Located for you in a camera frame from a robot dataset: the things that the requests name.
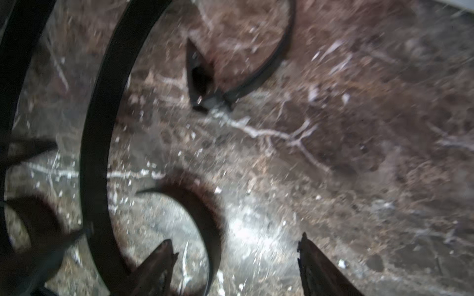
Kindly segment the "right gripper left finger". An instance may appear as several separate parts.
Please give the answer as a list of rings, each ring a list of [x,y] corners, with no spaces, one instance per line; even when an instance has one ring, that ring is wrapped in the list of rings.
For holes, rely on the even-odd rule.
[[[167,296],[178,254],[172,241],[164,240],[128,278],[114,290],[115,296]]]

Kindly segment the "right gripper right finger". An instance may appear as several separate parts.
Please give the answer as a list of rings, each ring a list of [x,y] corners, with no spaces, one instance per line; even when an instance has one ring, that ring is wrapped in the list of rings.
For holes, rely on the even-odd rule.
[[[297,259],[305,296],[363,296],[325,254],[302,234]]]

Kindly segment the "long black belt s-curved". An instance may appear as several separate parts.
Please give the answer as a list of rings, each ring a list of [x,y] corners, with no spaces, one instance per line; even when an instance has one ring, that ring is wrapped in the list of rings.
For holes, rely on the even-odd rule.
[[[168,1],[131,1],[118,23],[102,60],[86,115],[80,149],[80,200],[84,221],[91,227],[88,246],[112,295],[131,271],[112,229],[107,197],[109,148],[120,102],[138,54],[149,32],[169,6]],[[273,53],[238,86],[222,91],[213,86],[210,64],[193,42],[186,46],[186,77],[191,106],[196,111],[230,110],[240,98],[261,87],[288,52],[296,20],[290,1],[288,24]]]

